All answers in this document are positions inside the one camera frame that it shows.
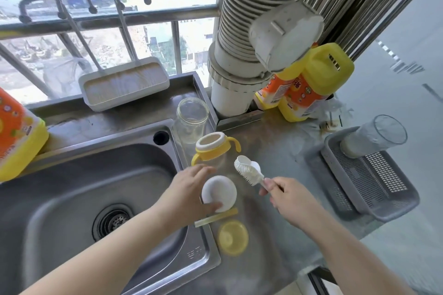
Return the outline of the white round pipe cap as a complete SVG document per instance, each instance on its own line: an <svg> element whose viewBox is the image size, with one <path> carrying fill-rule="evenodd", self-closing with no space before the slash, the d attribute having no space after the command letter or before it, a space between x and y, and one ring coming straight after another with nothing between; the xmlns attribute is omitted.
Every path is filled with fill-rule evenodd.
<svg viewBox="0 0 443 295"><path fill-rule="evenodd" d="M301 1L290 1L259 16L248 36L266 71L279 72L304 56L324 30L324 18Z"/></svg>

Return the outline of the gray plastic tray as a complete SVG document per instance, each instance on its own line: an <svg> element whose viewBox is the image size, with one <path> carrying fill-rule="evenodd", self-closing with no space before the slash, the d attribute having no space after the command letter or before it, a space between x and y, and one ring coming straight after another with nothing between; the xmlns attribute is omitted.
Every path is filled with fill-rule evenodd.
<svg viewBox="0 0 443 295"><path fill-rule="evenodd" d="M323 144L300 152L296 161L309 169L343 219L363 214L387 223L407 214L418 206L419 194L386 151L357 159L342 153L340 142L356 130L330 134Z"/></svg>

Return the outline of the small white bristle brush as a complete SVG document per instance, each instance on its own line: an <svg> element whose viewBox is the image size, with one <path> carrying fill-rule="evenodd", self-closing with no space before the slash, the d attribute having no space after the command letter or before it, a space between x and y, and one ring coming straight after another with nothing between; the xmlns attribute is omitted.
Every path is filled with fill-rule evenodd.
<svg viewBox="0 0 443 295"><path fill-rule="evenodd" d="M246 156L238 156L234 162L236 171L251 185L261 185L268 191L264 183L264 175L261 173L259 164Z"/></svg>

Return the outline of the white sponge brush yellow handle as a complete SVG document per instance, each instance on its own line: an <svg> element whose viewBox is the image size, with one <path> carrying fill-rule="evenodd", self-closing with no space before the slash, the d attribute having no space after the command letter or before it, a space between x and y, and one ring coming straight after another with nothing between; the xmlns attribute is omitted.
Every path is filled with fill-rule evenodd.
<svg viewBox="0 0 443 295"><path fill-rule="evenodd" d="M196 221L196 228L238 213L237 208L234 207L237 197L236 186L226 176L217 175L208 179L202 187L201 197L204 204L221 203L222 206L207 218Z"/></svg>

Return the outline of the person's right forearm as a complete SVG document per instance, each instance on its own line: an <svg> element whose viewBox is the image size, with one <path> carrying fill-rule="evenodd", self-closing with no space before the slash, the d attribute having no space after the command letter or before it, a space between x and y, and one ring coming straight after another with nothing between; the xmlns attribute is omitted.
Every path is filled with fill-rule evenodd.
<svg viewBox="0 0 443 295"><path fill-rule="evenodd" d="M416 295L328 213L308 221L303 230L318 245L343 295Z"/></svg>

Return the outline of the metal sink drain strainer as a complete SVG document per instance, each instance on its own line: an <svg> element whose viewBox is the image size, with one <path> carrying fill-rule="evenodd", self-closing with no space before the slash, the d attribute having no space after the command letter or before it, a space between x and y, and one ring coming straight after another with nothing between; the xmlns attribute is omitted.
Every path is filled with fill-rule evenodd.
<svg viewBox="0 0 443 295"><path fill-rule="evenodd" d="M105 207L93 221L92 237L94 241L101 240L133 216L133 211L125 204L117 203Z"/></svg>

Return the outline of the clear glass baby bottle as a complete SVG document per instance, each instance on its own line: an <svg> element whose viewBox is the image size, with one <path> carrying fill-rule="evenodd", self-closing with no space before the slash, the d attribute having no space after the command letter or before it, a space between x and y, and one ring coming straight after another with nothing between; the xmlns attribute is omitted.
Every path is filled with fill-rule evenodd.
<svg viewBox="0 0 443 295"><path fill-rule="evenodd" d="M209 108L197 97L182 99L176 109L172 132L174 141L180 147L186 166L191 165L195 144L205 134Z"/></svg>

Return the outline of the gray perforated plastic basket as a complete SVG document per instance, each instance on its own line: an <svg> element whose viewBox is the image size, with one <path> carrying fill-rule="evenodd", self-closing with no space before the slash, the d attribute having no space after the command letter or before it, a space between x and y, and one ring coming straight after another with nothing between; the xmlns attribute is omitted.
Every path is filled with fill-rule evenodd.
<svg viewBox="0 0 443 295"><path fill-rule="evenodd" d="M412 211L420 203L418 191L386 151L348 158L340 142L357 127L328 135L320 150L323 159L355 209L383 223Z"/></svg>

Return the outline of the stainless steel sink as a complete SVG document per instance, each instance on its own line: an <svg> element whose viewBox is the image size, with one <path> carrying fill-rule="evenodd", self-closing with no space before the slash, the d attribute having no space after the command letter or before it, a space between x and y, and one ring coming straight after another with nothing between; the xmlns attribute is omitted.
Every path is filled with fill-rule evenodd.
<svg viewBox="0 0 443 295"><path fill-rule="evenodd" d="M150 208L186 165L172 127L166 119L48 152L0 183L0 295L96 243L92 225L105 207L125 204L134 216Z"/></svg>

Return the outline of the yellow detergent jug orange label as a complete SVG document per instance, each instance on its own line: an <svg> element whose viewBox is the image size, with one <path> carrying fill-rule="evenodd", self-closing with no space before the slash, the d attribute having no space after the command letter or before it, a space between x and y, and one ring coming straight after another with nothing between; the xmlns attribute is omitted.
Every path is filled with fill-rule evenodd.
<svg viewBox="0 0 443 295"><path fill-rule="evenodd" d="M255 93L254 101L258 108L267 110L277 107L295 78L296 74L290 71L274 73L267 85Z"/></svg>
<svg viewBox="0 0 443 295"><path fill-rule="evenodd" d="M352 59L335 42L312 47L298 67L297 77L278 104L280 113L291 123L308 119L355 69Z"/></svg>
<svg viewBox="0 0 443 295"><path fill-rule="evenodd" d="M43 119L0 87L0 183L19 176L49 135Z"/></svg>

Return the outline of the metal window railing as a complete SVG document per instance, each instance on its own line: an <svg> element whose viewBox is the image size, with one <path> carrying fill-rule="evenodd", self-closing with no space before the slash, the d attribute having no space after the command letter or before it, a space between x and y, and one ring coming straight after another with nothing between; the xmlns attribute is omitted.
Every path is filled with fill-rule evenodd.
<svg viewBox="0 0 443 295"><path fill-rule="evenodd" d="M129 12L123 14L123 19L127 26L153 24L153 23L178 23L184 20L202 19L202 18L218 18L221 8L216 5L204 5L197 7L160 9L150 11ZM130 35L125 34L122 20L116 13L105 14L101 16L87 16L74 18L76 24L79 24L80 30L99 30L119 28L120 34L125 42L129 55L135 56L135 49L129 47ZM48 98L55 99L58 96L25 64L16 58L2 43L5 39L15 39L20 37L37 36L37 35L53 35L58 34L62 43L74 56L80 56L74 43L66 35L74 29L68 20L49 20L47 22L38 21L31 24L5 24L0 25L0 57L6 60L14 69L23 75L29 82L35 85Z"/></svg>

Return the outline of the person's right hand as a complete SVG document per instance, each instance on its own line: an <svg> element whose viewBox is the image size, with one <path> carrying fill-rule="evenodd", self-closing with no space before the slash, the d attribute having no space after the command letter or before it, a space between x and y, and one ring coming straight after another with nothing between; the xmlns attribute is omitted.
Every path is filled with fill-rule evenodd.
<svg viewBox="0 0 443 295"><path fill-rule="evenodd" d="M286 221L307 235L319 233L325 210L305 186L287 177L265 178L264 183L274 185L271 204Z"/></svg>

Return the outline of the person's left forearm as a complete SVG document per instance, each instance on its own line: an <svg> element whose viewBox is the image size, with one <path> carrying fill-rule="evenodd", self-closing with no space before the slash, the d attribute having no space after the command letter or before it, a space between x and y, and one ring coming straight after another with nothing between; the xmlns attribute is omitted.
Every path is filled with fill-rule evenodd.
<svg viewBox="0 0 443 295"><path fill-rule="evenodd" d="M162 210L152 207L19 295L120 295L152 249L174 231Z"/></svg>

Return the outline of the yellow translucent bottle cap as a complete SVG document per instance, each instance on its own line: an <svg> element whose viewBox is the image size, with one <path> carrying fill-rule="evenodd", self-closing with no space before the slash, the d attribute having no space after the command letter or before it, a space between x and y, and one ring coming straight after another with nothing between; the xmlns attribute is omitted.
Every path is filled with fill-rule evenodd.
<svg viewBox="0 0 443 295"><path fill-rule="evenodd" d="M237 257L246 250L248 242L248 230L241 221L234 219L221 224L218 233L218 245L224 254Z"/></svg>

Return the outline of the white ribbed drain pipe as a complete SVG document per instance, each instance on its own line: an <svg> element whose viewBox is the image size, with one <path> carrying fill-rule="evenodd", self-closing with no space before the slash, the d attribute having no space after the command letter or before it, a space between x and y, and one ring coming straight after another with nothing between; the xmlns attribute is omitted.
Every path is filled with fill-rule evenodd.
<svg viewBox="0 0 443 295"><path fill-rule="evenodd" d="M255 93L274 73L283 71L265 70L256 58L248 32L259 16L290 1L303 2L221 0L219 29L208 52L208 70L213 79L211 103L219 116L231 118L245 113Z"/></svg>

